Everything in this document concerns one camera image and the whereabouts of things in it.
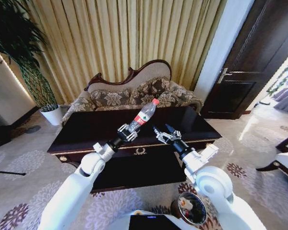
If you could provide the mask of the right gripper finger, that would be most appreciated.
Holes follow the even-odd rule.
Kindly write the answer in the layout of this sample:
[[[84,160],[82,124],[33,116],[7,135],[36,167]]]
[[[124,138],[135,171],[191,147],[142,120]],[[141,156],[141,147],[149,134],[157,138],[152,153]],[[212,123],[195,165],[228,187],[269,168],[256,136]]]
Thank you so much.
[[[177,140],[177,139],[181,139],[181,133],[176,130],[174,127],[168,125],[168,124],[165,124],[168,131],[169,131],[169,135],[171,136],[170,140],[174,141],[174,140]]]
[[[156,126],[153,126],[153,131],[156,134],[156,138],[162,142],[167,143],[169,140],[171,140],[171,135],[167,134],[165,132],[161,132]]]

